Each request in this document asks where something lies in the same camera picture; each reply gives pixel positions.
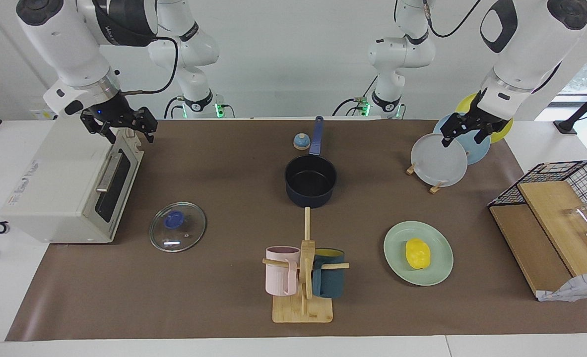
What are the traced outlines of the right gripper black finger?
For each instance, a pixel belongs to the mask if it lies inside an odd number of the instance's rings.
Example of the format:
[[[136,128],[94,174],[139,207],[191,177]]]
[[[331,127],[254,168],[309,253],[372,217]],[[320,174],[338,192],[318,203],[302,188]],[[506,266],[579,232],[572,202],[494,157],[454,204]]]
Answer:
[[[147,142],[152,144],[154,141],[154,134],[157,131],[158,121],[153,116],[149,108],[143,107],[139,109],[139,131],[143,133]]]
[[[110,144],[115,144],[117,138],[107,123],[100,125],[94,118],[82,118],[81,122],[89,133],[101,135],[109,140]]]

